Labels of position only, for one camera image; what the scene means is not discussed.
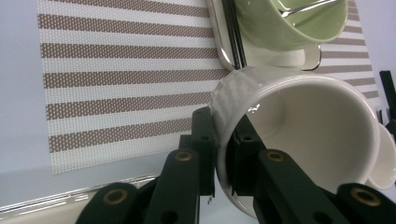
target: brass insert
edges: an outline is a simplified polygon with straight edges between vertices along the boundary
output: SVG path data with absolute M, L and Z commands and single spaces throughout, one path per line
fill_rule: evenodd
M 283 155 L 279 152 L 269 152 L 269 153 L 267 153 L 267 157 L 271 161 L 283 161 L 284 160 Z
M 116 205 L 125 201 L 127 196 L 126 189 L 113 189 L 105 194 L 103 201 L 109 205 Z
M 375 194 L 366 189 L 354 188 L 350 191 L 350 194 L 360 203 L 370 206 L 379 206 L 381 204 L 381 200 Z
M 190 152 L 178 152 L 175 156 L 177 161 L 189 161 L 192 159 L 192 155 Z

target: mug rim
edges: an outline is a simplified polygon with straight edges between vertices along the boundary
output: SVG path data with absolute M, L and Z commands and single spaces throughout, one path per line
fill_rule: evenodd
M 244 73 L 243 70 L 249 69 L 249 68 L 251 69 L 252 67 L 247 67 L 242 70 L 235 71 L 235 72 L 245 74 L 248 78 L 248 74 Z M 295 86 L 301 86 L 301 85 L 307 85 L 307 84 L 316 84 L 316 85 L 319 84 L 319 85 L 325 85 L 325 86 L 329 86 L 332 88 L 344 90 L 345 93 L 349 92 L 349 94 L 353 94 L 355 96 L 354 98 L 356 98 L 356 100 L 361 102 L 360 105 L 362 108 L 364 108 L 364 111 L 366 111 L 365 114 L 367 114 L 367 118 L 370 118 L 370 125 L 372 126 L 372 135 L 374 136 L 373 143 L 370 146 L 370 148 L 373 148 L 373 150 L 371 150 L 369 152 L 369 154 L 371 154 L 371 155 L 368 156 L 368 158 L 367 158 L 368 161 L 367 161 L 366 165 L 364 166 L 365 169 L 362 169 L 360 171 L 360 174 L 356 175 L 356 178 L 355 178 L 356 182 L 362 183 L 362 184 L 365 183 L 367 181 L 371 171 L 373 170 L 374 165 L 375 165 L 376 156 L 377 156 L 378 150 L 379 150 L 379 130 L 378 130 L 375 112 L 370 107 L 368 101 L 365 99 L 365 97 L 360 92 L 358 92 L 351 85 L 349 85 L 348 83 L 346 83 L 340 79 L 337 79 L 334 77 L 327 77 L 327 76 L 323 76 L 323 75 L 316 75 L 316 74 L 312 74 L 312 73 L 307 73 L 307 74 L 310 74 L 310 75 L 298 75 L 298 76 L 288 75 L 286 77 L 279 77 L 279 78 L 277 78 L 277 82 L 280 82 L 281 85 L 276 85 L 274 83 L 270 83 L 270 84 L 267 83 L 267 85 L 263 86 L 263 85 L 260 85 L 260 83 L 257 84 L 256 90 L 249 96 L 249 99 L 253 99 L 253 100 L 246 99 L 246 100 L 241 101 L 241 104 L 237 107 L 238 111 L 233 111 L 233 115 L 226 121 L 226 124 L 224 125 L 222 136 L 219 136 L 220 148 L 219 148 L 219 152 L 218 152 L 218 160 L 217 160 L 216 170 L 217 170 L 221 188 L 223 189 L 226 196 L 230 199 L 230 201 L 236 207 L 238 207 L 241 211 L 243 211 L 244 213 L 246 213 L 247 215 L 249 215 L 251 217 L 255 217 L 254 211 L 252 213 L 249 212 L 248 209 L 246 208 L 246 206 L 243 203 L 241 203 L 240 198 L 238 199 L 238 196 L 236 196 L 236 194 L 234 196 L 232 196 L 232 194 L 231 194 L 231 186 L 228 181 L 226 165 L 225 165 L 225 163 L 226 163 L 225 162 L 225 160 L 226 160 L 225 154 L 226 154 L 226 149 L 227 149 L 227 145 L 228 145 L 228 140 L 230 139 L 233 129 L 235 128 L 238 121 L 246 114 L 248 109 L 252 105 L 254 105 L 255 102 L 259 101 L 260 99 L 262 99 L 263 97 L 265 97 L 271 93 L 274 93 L 274 92 L 280 91 L 280 90 L 284 90 L 286 88 L 295 87 Z

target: mug handle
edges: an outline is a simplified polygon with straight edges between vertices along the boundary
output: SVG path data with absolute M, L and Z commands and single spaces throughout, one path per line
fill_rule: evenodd
M 393 137 L 382 124 L 378 124 L 380 143 L 373 171 L 366 185 L 374 189 L 388 189 L 396 181 L 396 146 Z

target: brown stripe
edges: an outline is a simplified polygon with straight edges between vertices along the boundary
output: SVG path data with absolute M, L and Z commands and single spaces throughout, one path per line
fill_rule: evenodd
M 42 58 L 216 59 L 216 49 L 41 44 Z
M 355 7 L 349 7 L 348 8 L 348 13 L 350 13 L 350 14 L 359 14 L 359 12 L 358 12 L 358 9 L 357 8 L 355 8 Z
M 333 41 L 329 42 L 329 44 L 366 46 L 366 42 L 363 39 L 349 39 L 349 38 L 336 38 Z
M 360 27 L 356 26 L 346 26 L 344 28 L 344 32 L 363 34 L 363 30 Z
M 348 6 L 349 6 L 349 7 L 356 7 L 356 3 L 355 3 L 355 2 L 352 2 L 352 1 L 349 1 L 349 2 L 348 2 Z
M 370 72 L 373 68 L 370 64 L 366 65 L 334 65 L 334 66 L 320 66 L 314 73 L 317 74 L 331 74 L 331 73 L 349 73 L 349 72 Z
M 74 148 L 91 147 L 136 138 L 186 132 L 190 129 L 191 119 L 173 119 L 161 122 L 128 125 L 116 128 L 51 136 L 49 138 L 49 147 L 50 152 L 53 153 Z
M 212 28 L 39 14 L 40 29 L 212 38 Z
M 379 97 L 378 91 L 367 91 L 367 92 L 363 92 L 363 95 L 364 95 L 367 99 Z
M 358 14 L 356 14 L 356 15 L 355 14 L 348 14 L 347 18 L 349 20 L 351 20 L 351 21 L 360 21 L 361 20 L 361 18 L 359 18 Z
M 344 81 L 349 83 L 352 86 L 364 86 L 364 85 L 375 84 L 375 79 L 373 77 L 348 79 L 348 80 L 344 80 Z
M 368 52 L 322 51 L 322 58 L 369 58 Z
M 52 89 L 219 80 L 229 73 L 225 69 L 46 73 L 44 74 L 44 87 L 46 89 Z
M 55 0 L 56 2 L 66 2 L 72 4 L 87 5 L 93 7 L 113 7 L 130 9 L 137 11 L 157 12 L 165 14 L 209 17 L 207 8 L 189 7 L 169 3 L 151 2 L 143 0 Z
M 137 110 L 201 105 L 209 102 L 210 92 L 132 97 L 47 105 L 47 120 L 102 115 Z

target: striped placemat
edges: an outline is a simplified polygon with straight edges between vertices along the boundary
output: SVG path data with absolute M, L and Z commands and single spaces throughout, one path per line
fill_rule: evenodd
M 362 92 L 373 107 L 381 106 L 355 1 L 348 1 L 344 32 L 331 43 L 322 44 L 321 50 L 322 60 L 315 73 L 343 79 Z
M 220 64 L 205 0 L 37 0 L 54 174 L 177 148 Z M 380 104 L 354 2 L 315 72 Z

